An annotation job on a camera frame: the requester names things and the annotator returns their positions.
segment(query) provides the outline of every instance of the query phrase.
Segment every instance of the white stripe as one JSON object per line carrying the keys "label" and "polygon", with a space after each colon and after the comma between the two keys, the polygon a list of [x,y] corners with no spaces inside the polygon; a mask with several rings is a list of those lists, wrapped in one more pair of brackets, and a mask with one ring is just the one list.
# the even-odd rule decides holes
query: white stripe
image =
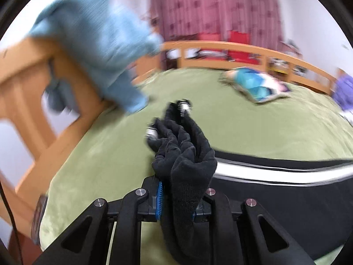
{"label": "white stripe", "polygon": [[353,165],[324,171],[286,172],[218,162],[216,175],[241,180],[294,184],[319,184],[353,177]]}
{"label": "white stripe", "polygon": [[320,171],[320,170],[325,170],[330,167],[322,167],[322,168],[312,168],[312,169],[295,169],[295,168],[285,168],[285,167],[274,167],[274,166],[264,166],[264,165],[257,165],[257,164],[249,164],[249,163],[242,163],[242,162],[237,162],[237,161],[232,161],[232,160],[226,160],[222,158],[216,157],[217,162],[221,163],[227,163],[227,164],[235,164],[235,165],[243,165],[243,166],[250,166],[250,167],[256,167],[256,168],[264,168],[264,169],[271,169],[271,170],[284,170],[284,171]]}

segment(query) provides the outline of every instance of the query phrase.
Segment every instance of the purple cloth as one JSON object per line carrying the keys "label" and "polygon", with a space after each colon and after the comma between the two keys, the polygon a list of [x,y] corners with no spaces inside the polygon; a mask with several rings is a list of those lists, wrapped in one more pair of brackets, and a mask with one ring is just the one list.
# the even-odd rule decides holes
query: purple cloth
{"label": "purple cloth", "polygon": [[353,110],[353,77],[346,74],[337,80],[333,99],[342,110]]}

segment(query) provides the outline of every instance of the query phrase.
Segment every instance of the wooden bed rail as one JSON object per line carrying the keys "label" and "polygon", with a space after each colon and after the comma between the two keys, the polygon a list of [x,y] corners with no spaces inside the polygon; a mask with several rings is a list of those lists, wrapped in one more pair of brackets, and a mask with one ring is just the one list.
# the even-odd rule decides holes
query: wooden bed rail
{"label": "wooden bed rail", "polygon": [[[204,59],[186,59],[185,50],[190,48],[201,48],[201,49],[218,49],[218,50],[232,50],[232,51],[241,51],[250,54],[260,55],[261,64],[247,64],[247,63],[238,63],[231,61],[222,61],[222,60],[204,60]],[[180,49],[181,56],[178,58],[177,63],[178,67],[206,67],[206,68],[215,68],[215,69],[233,69],[236,67],[250,67],[256,70],[263,72],[268,71],[268,61],[269,58],[277,58],[288,62],[288,70],[286,75],[286,81],[289,83],[298,83],[303,86],[306,86],[312,90],[325,93],[330,95],[333,84],[336,82],[336,78],[328,74],[324,70],[313,66],[303,60],[300,60],[296,57],[292,57],[277,51],[265,49],[263,47],[256,47],[245,44],[231,43],[231,42],[215,42],[215,41],[175,41],[175,42],[165,42],[163,44],[163,50],[172,50]],[[311,70],[321,77],[324,77],[328,80],[328,83],[321,84],[318,81],[310,80],[298,75],[295,75],[293,72],[294,66],[301,66],[308,70]]]}
{"label": "wooden bed rail", "polygon": [[[81,114],[58,137],[42,109],[42,95],[50,80],[50,57],[54,57],[56,76],[70,82]],[[34,159],[15,188],[0,176],[17,226],[26,236],[30,236],[39,196],[48,190],[54,175],[105,107],[85,73],[56,42],[27,38],[0,53],[0,119],[15,126]],[[0,217],[9,222],[2,201]]]}

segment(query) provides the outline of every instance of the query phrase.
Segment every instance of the pillow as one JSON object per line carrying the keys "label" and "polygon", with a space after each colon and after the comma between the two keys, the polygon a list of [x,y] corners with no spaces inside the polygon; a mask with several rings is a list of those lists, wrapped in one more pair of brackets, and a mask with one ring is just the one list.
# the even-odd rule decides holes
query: pillow
{"label": "pillow", "polygon": [[[200,41],[221,41],[221,34],[218,33],[199,33],[198,39]],[[214,52],[222,52],[222,50],[218,49],[201,49],[201,51],[214,51]]]}
{"label": "pillow", "polygon": [[224,72],[220,81],[231,83],[255,103],[263,103],[278,97],[289,96],[291,92],[284,82],[269,74],[246,67]]}

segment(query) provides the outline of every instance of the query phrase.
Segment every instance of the green bedsheet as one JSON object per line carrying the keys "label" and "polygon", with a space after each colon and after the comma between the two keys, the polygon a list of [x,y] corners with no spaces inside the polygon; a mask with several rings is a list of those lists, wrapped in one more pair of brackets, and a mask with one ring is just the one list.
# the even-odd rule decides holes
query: green bedsheet
{"label": "green bedsheet", "polygon": [[[153,174],[154,154],[144,135],[147,124],[161,117],[170,101],[192,101],[191,115],[216,149],[274,159],[353,158],[353,128],[330,97],[290,85],[291,98],[255,104],[218,82],[220,73],[163,72],[143,86],[151,97],[147,108],[130,116],[119,110],[102,113],[50,184],[40,227],[42,247],[96,198],[120,199]],[[175,264],[159,224],[143,223],[141,264]]]}

